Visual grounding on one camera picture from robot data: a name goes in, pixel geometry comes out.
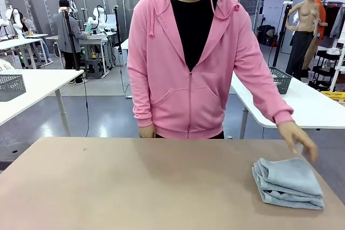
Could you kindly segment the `person's right hand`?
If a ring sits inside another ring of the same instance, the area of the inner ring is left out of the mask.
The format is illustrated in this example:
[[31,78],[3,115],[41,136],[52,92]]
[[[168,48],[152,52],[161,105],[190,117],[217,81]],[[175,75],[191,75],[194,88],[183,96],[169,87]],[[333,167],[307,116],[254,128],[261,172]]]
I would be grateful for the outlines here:
[[138,133],[140,138],[155,138],[156,129],[153,124],[146,127],[139,127]]

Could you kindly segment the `person's left hand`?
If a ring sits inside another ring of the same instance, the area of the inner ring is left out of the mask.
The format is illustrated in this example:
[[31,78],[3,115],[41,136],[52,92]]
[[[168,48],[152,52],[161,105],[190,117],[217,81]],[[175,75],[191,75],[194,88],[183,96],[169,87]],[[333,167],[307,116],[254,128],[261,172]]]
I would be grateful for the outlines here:
[[317,145],[295,122],[280,123],[277,128],[280,135],[286,141],[291,152],[295,154],[297,153],[296,142],[299,142],[308,151],[310,160],[312,162],[315,162],[317,160]]

